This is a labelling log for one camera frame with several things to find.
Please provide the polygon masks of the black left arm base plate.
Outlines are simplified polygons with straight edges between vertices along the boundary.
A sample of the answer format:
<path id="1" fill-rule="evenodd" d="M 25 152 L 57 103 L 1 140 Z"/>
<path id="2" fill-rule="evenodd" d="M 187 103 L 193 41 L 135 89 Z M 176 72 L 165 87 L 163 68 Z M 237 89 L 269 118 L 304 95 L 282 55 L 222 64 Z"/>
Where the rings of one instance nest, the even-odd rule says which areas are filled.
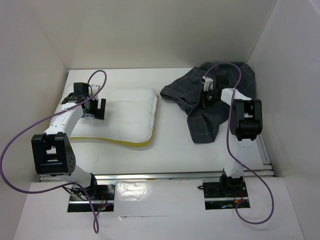
<path id="1" fill-rule="evenodd" d="M 93 209 L 98 212 L 113 212 L 115 199 L 115 184 L 100 184 L 95 186 L 95 190 L 87 190 Z M 85 193 L 78 187 L 66 187 L 69 194 L 67 207 L 68 213 L 91 212 L 90 203 Z"/>

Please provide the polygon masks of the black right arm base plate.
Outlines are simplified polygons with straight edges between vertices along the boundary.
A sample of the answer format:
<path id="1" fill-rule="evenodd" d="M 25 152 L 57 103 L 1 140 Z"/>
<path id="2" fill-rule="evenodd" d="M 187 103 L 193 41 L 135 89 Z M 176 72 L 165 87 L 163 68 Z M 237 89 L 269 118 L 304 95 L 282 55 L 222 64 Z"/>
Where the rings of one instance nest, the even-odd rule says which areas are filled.
<path id="1" fill-rule="evenodd" d="M 237 204 L 239 209 L 251 207 L 245 182 L 240 186 L 223 188 L 218 181 L 204 181 L 197 189 L 203 192 L 206 210 L 235 209 Z"/>

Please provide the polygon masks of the white pillow with yellow edge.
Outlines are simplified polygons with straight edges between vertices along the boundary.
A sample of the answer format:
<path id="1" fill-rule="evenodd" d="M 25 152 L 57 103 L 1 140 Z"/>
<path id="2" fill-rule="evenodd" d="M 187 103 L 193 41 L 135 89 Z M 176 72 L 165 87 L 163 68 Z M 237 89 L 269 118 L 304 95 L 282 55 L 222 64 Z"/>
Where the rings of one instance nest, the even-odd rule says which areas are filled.
<path id="1" fill-rule="evenodd" d="M 110 140 L 137 147 L 149 143 L 158 100 L 155 89 L 105 86 L 98 97 L 106 99 L 104 119 L 80 118 L 70 139 Z"/>

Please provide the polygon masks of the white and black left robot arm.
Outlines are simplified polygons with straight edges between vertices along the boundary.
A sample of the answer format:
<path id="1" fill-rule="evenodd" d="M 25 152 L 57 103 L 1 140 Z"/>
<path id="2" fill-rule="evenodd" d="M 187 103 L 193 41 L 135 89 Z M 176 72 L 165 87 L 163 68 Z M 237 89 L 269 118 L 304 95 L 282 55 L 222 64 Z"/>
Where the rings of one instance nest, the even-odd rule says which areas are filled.
<path id="1" fill-rule="evenodd" d="M 99 187 L 95 176 L 76 164 L 70 136 L 80 119 L 101 124 L 105 118 L 106 99 L 99 98 L 99 85 L 76 82 L 73 92 L 61 102 L 62 114 L 56 116 L 42 134 L 31 139 L 36 172 L 81 185 L 81 194 L 88 200 L 97 197 Z"/>

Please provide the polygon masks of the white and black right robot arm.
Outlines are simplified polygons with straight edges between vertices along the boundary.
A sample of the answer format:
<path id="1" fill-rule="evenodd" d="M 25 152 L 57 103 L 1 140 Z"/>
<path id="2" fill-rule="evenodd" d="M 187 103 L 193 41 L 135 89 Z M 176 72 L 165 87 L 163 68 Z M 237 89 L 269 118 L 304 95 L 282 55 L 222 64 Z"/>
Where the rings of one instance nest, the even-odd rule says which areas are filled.
<path id="1" fill-rule="evenodd" d="M 262 132 L 262 102 L 230 88 L 225 75 L 219 75 L 215 79 L 204 76 L 201 82 L 204 107 L 211 106 L 218 100 L 230 106 L 227 136 L 231 139 L 227 141 L 227 149 L 230 150 L 231 159 L 222 170 L 218 190 L 224 197 L 233 197 L 244 186 L 244 166 L 248 164 L 248 154 L 254 140 Z"/>

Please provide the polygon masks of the dark grey checked pillowcase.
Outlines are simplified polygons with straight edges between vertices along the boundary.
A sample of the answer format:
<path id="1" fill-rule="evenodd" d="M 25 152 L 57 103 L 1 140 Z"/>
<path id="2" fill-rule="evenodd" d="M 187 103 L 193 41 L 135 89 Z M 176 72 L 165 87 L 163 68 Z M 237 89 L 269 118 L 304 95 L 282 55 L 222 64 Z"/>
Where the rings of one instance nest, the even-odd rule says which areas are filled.
<path id="1" fill-rule="evenodd" d="M 237 89 L 243 95 L 256 98 L 256 79 L 253 69 L 244 62 L 233 65 L 206 62 L 193 67 L 185 75 L 179 77 L 160 91 L 160 96 L 167 102 L 176 103 L 187 115 L 187 126 L 195 144 L 208 144 L 215 141 L 220 125 L 228 120 L 230 106 L 223 101 L 212 104 L 204 103 L 201 92 L 204 84 L 203 76 L 214 79 L 217 76 L 227 77 L 229 87 L 235 86 L 241 74 Z"/>

